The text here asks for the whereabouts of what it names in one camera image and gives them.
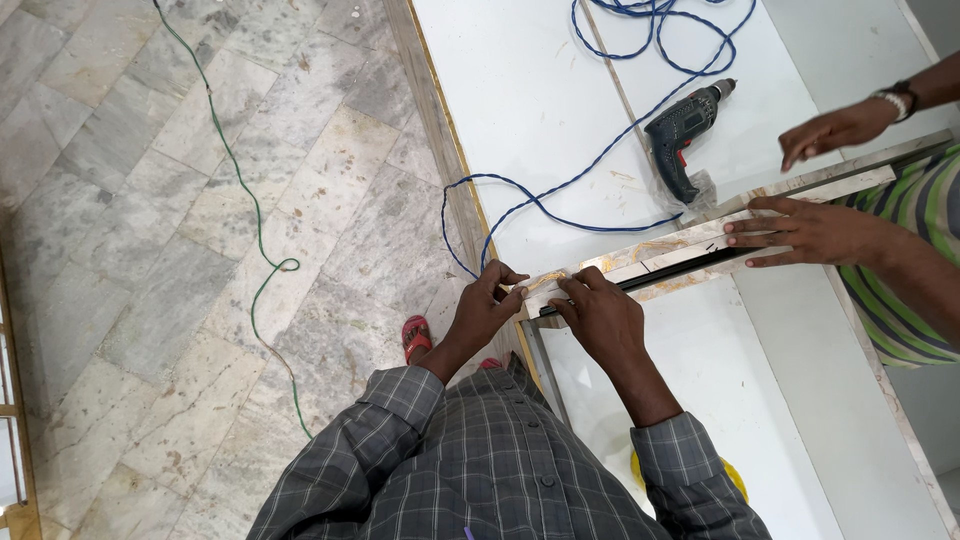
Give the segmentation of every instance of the man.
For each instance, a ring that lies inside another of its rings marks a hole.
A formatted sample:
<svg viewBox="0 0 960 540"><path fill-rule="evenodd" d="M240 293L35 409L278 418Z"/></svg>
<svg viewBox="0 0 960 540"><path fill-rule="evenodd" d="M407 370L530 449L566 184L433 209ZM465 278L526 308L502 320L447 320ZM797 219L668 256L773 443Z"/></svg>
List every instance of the man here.
<svg viewBox="0 0 960 540"><path fill-rule="evenodd" d="M780 136L782 170L835 148L862 144L916 110L960 100L960 53L866 100ZM898 179L816 205L758 197L750 209L788 217L726 226L742 247L792 246L747 266L840 265L840 276L883 363L917 367L960 360L960 146L898 171Z"/></svg>
<svg viewBox="0 0 960 540"><path fill-rule="evenodd" d="M444 341L377 371L364 395L287 467L248 538L769 538L643 344L643 310L590 267L560 282L560 312L610 376L631 430L647 517L550 411L522 362L446 383L517 313L520 276L492 261Z"/></svg>

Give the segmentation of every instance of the green wire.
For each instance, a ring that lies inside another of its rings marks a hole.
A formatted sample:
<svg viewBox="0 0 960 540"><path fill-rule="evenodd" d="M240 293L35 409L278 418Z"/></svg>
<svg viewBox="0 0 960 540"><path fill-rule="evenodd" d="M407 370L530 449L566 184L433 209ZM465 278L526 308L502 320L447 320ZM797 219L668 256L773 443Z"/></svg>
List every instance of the green wire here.
<svg viewBox="0 0 960 540"><path fill-rule="evenodd" d="M240 174L240 164L237 163L237 158L233 156L233 151L230 150L230 145L227 144L227 138L224 137L224 130L223 128L220 127L220 120L217 118L217 111L213 109L213 90L210 89L210 83L206 80L204 69L200 67L200 62L197 61L197 55L193 54L193 47L191 47L190 45L187 45L186 41L184 41L183 38L180 37L179 34L174 32L174 29L170 28L170 25L167 24L167 18L163 16L163 10L160 8L160 5L156 2L156 0L154 0L154 7L156 7L156 12L160 13L160 20L163 21L163 26L167 27L167 30L170 31L170 34L173 34L174 37L177 39L177 41L179 41L180 44L183 45L183 48L185 48L187 52L190 53L190 58L193 59L194 65L196 65L197 70L200 71L200 76L201 78L204 79L204 85L206 86L206 101L209 102L210 104L210 115L213 117L213 125L217 127L217 133L220 134L220 140L223 141L224 147L227 148L227 154L230 156L230 159L233 161L233 168L236 169L237 171L237 180L240 181L240 185L244 188L244 191L246 191L247 194L250 195L250 197L253 199L253 206L256 207L256 244L257 244L257 247L260 249L260 255L263 256L263 259L266 260L268 264L274 267L274 270L270 273L269 276L267 276L267 279L264 280L263 284L260 285L260 288L256 290L256 294L253 295L253 303L250 306L250 324L253 327L253 335L255 335L256 338L260 341L260 343L262 343L264 347L269 349L270 352L273 353L274 356L276 356L277 359L279 359L280 362L283 363L283 367L287 368L287 373L290 375L290 384L294 388L294 407L297 409L297 418L300 419L300 427L303 428L303 432L306 433L306 436L312 440L313 435L311 435L310 431L306 428L306 425L303 422L303 414L300 413L300 400L298 400L297 398L297 382L294 380L294 373L290 369L290 365L287 364L286 360L283 359L283 356L280 356L280 354L277 351L275 351L273 347L268 345L267 342L264 341L262 337L260 337L260 332L256 330L256 319L253 316L256 313L256 301L258 298L260 298L260 293L262 293L263 289L266 288L267 283L270 282L270 279L273 278L277 270L279 270L280 272L296 272L300 270L300 261L290 257L290 258L285 258L279 264L274 264L274 262L271 261L269 257L267 257L266 252L263 251L263 218L260 216L260 202L256 200L256 195L253 195L253 192L250 191L250 189L247 187L247 184L244 183L243 175ZM296 266L288 268L284 266L287 262L293 262L296 264Z"/></svg>

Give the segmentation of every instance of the yellow object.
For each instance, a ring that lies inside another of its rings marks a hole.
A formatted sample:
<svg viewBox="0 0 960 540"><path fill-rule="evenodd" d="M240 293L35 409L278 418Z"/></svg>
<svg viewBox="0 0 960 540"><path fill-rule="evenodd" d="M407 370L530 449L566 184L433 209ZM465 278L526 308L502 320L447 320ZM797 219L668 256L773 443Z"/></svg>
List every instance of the yellow object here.
<svg viewBox="0 0 960 540"><path fill-rule="evenodd" d="M747 495L747 486L743 484L743 478L740 477L740 473L736 472L736 469L730 464L729 461L720 458L720 461L723 461L723 470L726 471L727 476L733 480L733 485L740 490L740 493L743 494L743 500L750 503L750 497ZM636 480L636 485L640 486L640 489L644 493L647 492L647 484L643 481L643 476L640 474L640 459L636 457L636 452L630 454L630 472L634 473L634 480Z"/></svg>

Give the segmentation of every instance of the blue electrical wire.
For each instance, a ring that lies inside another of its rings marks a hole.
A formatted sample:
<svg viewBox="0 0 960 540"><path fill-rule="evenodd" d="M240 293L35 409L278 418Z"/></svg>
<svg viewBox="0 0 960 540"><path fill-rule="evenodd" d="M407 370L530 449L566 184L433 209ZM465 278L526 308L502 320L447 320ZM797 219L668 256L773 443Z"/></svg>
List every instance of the blue electrical wire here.
<svg viewBox="0 0 960 540"><path fill-rule="evenodd" d="M647 118L649 118L654 112L656 112L660 107L662 107L662 105L663 105L664 103L666 103L666 101L667 101L668 99L670 99L671 97L673 97L674 94L676 94L678 91L680 91L681 88L683 88L684 86L686 86L687 84L689 84L691 81L693 81L694 79L696 79L697 77L700 77L700 76L702 76L702 75L717 75L717 74L719 74L719 73L723 73L723 72L726 71L728 68L730 68L730 66L733 65L733 60L736 59L736 47L733 46L733 42L731 41L731 37L732 37L734 34L736 34L736 33L743 27L744 24L747 23L747 21L750 19L750 16L754 14L754 8L756 8L756 0L752 0L752 3L751 3L751 5L750 5L750 10L747 12L747 15L746 15L745 17L743 17L743 20L740 21L740 24L736 25L736 28L734 28L734 29L732 30L732 32L730 32L729 34L727 34L727 33L725 33L723 30L721 30L720 28L718 28L716 25L714 25L713 23L711 23L710 21L708 21L708 20L706 20L706 19L704 19L704 18L702 18L702 17L699 17L699 16L697 16L697 15L695 15L695 14L693 14L693 13L689 13L689 12L675 12L675 11L673 11L672 8L673 8L673 6L677 3L678 0L667 0L664 4L662 4L662 5L659 6L659 7L656 5L655 0L647 0L646 2L637 2L637 3L634 3L634 4L628 4L628 5L621 4L619 0L613 0L613 3L612 3L612 4L608 4L608 3L604 2L603 0L591 0L594 4L596 4L597 6L600 6L601 8L604 8L604 9L607 9L607 10L610 10L610 11L612 11L612 12L616 12L616 13L619 13L619 14L622 14L622 15L627 15L627 16L631 16L631 17L650 17L650 30L649 30L649 33L648 33L648 35L647 35L647 40L646 40L646 42L645 42L639 49L637 49L637 50L636 50L635 52L633 52L633 53L630 53L630 54L627 54L627 55L615 55L615 54L607 54L607 53L604 53L604 52L602 52L602 51L598 51L597 49L593 48L593 46L590 45L590 44L587 42L587 39L586 39L586 38L584 37L584 35L580 32L580 26L577 25L577 2L579 2L579 1L580 1L580 0L573 0L573 3L570 5L570 19L573 21L573 29L574 29L574 31L577 33L577 37L580 38L580 40L584 43L584 45L587 47L587 49L589 49L593 54L595 54L595 55L597 55L597 56L599 56L599 57L609 58L609 59L612 59L612 60L625 60L625 59L634 58L634 57L640 55L641 53L643 53L643 51L645 51L645 50L647 49L647 47L650 46L650 43L651 43L651 42L653 41L653 39L654 39L655 27L656 27L657 47L658 47L658 49L660 50L660 55L661 55L661 56L663 57L663 59L664 59L667 63L669 63L674 69L677 69L678 71L681 71L681 72L683 72L683 73L686 73L686 74L689 75L690 77L689 77L688 79L686 79L685 81L683 81L679 86L677 86L676 88L674 88L674 89L673 89L670 93L668 93L665 97L663 97L663 99L661 99L660 102L657 103L657 104L656 104L652 109L650 109L646 114L644 114L643 116L641 116L640 118L638 118L634 123L632 123L632 124L630 124L629 126L627 126L627 129L623 130L623 132L621 132L620 135L617 135L616 138L615 138L610 144L607 145L607 148L604 148L603 152L601 152L600 155L597 156L596 159L593 160L593 162L592 162L586 169L584 169L580 174L578 174L577 176L575 176L575 177L571 178L570 180L564 182L563 184L557 185L556 187L553 187L553 188L551 188L551 189L548 189L548 190L544 191L544 192L541 193L540 195L534 195L533 193L530 192L530 190L528 190L528 189L527 189L526 187L524 187L522 184L519 184L519 183L517 183L517 182L515 182L515 181L513 181L513 180L511 180L511 179L509 179L509 178L506 178L506 177L503 177L503 176L500 176L500 175L497 175L497 174L488 174L488 173L471 174L470 176L467 176L467 177L464 177L464 178L460 179L459 181L455 182L454 184L450 184L450 185L444 187L444 204L441 206L441 209L440 209L440 223L441 223L441 227L442 227L443 232L444 232L444 242L446 242L446 249L447 249L447 250L450 252L450 254L453 256L453 259L457 261L457 264L459 264L461 268L463 268L464 270L466 270L466 271L467 271L471 276L473 276L475 279L477 278L477 275L474 274L469 268L467 268L467 267L460 261L459 258L457 258L457 254L455 254L455 253L453 252L453 247L450 246L450 241L449 241L449 240L447 239L447 237L446 237L446 217L445 217L445 210L446 210L446 192L447 192L450 188L456 187L456 186L458 186L458 185L460 185L460 184L462 184L462 183L464 183L464 182L468 182L468 181L471 181L471 180L474 180L474 179L477 179L477 178L494 178L494 179L503 181L503 182L505 182L505 183L507 183L507 184L513 185L514 187L516 187L517 189L519 189L520 191L522 191L524 195L527 196L527 200L526 200L526 201L524 201L524 202L516 205L515 207L507 210L506 212L504 212L504 214L500 216L500 219L498 219L498 220L496 221L496 223L493 224L493 227L491 227L491 229L490 229L490 234L487 234L487 239L486 239L486 241L484 241L483 251L480 253L480 271L481 271L481 272L483 272L483 269L484 269L484 266L485 266L484 260L487 258L487 249L490 247L490 242L491 242L491 239L493 238L493 233L497 230L498 227L500 227L500 224L503 223L503 221L504 221L505 219L507 219L507 216L508 216L508 215L514 213L514 212L515 212L516 210L518 210L518 209L521 209L521 208L529 205L530 203L533 203L533 204L537 205L537 207L540 209L540 211L542 211L544 214L546 214L548 217L550 217L551 219L553 219L553 220L555 220L555 221L559 221L560 223L563 223L563 224L565 224L565 225L569 225L570 227L576 227L577 229L582 229L582 230L584 230L584 231L593 231L593 232L597 232L597 233L639 233L639 232L641 232L641 231L646 231L646 230L648 230L648 229L652 229L652 228L654 228L654 227L658 227L658 226L660 226L660 225L663 225L664 223L668 223L668 222L670 222L670 221L673 221L673 220L679 218L681 215L678 213L678 214L676 214L676 215L674 215L674 216L672 216L672 217L668 217L668 218L666 218L666 219L661 219L661 220L658 221L657 223L653 223L653 224L651 224L651 225L646 225L646 226L643 226L643 227L596 227L596 226L592 226L592 225L583 225L583 224L581 224L581 223L575 223L575 222L573 222L573 221L569 221L569 220L563 219L562 217L558 217L558 216L554 215L553 213L551 213L550 210L546 209L546 207L543 205L543 203L540 201L540 199L542 199L543 197L546 197L547 195L550 195L550 194L552 194L552 193L555 193L555 192L557 192L557 191L559 191L559 190L567 187L568 185L573 184L574 182L577 182L577 181L580 180L581 178L583 178L584 175L586 175L588 172L590 172L590 171L593 169L593 167L595 167L596 164L599 163L600 160L602 160L602 159L604 158L604 156L607 155L607 153L613 148L613 146L616 145L617 142L620 141L621 138L623 138L626 134L628 134L628 133L630 132L630 130L632 130L634 127L636 127L637 124L639 124L640 122L642 122L642 121L646 120ZM728 1L728 0L706 0L706 1L709 2L710 4L721 4L721 3L726 2L726 1ZM649 10L646 10L646 11L636 11L636 10L639 9L639 8L644 8L644 7L647 7L647 6L650 7ZM660 42L660 31L663 29L663 22L666 20L666 17L669 16L669 15L677 15L677 16L683 16L683 17L691 18L691 19L693 19L693 20L695 20L695 21L697 21L697 22L700 22L700 23L704 24L705 26L707 26L708 28L710 28L711 30L713 30L714 32L716 32L717 34L719 34L720 37L723 38L723 42L720 44L720 47L717 49L716 54L713 55L713 59L710 60L710 62L709 62L707 65L705 65L702 69L697 70L697 71L694 71L694 70L692 70L692 69L687 69L687 68L685 68L685 67L682 67L682 66L680 66L680 65L677 65L675 62L673 62L672 60L670 60L670 58L667 56L666 51L663 49L663 45L662 45L662 43ZM654 23L655 23L655 17L659 17L659 18L660 18L660 21L659 21L656 25L654 24ZM710 67L713 66L713 64L717 61L717 59L720 58L720 55L723 53L723 50L727 47L728 44L730 45L730 50L731 50L730 60L729 60L729 61L727 62L727 64L724 65L723 67L716 68L716 69L714 69L713 71L708 71L708 70L710 69Z"/></svg>

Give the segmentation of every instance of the plaid shirt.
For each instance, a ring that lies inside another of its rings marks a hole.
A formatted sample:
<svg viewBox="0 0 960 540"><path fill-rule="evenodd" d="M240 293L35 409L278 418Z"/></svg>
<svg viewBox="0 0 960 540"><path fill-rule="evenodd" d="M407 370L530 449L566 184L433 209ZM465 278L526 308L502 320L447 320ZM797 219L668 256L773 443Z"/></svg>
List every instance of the plaid shirt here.
<svg viewBox="0 0 960 540"><path fill-rule="evenodd" d="M692 415L631 437L657 521L518 358L445 392L423 368L377 371L283 471L248 540L769 538Z"/></svg>

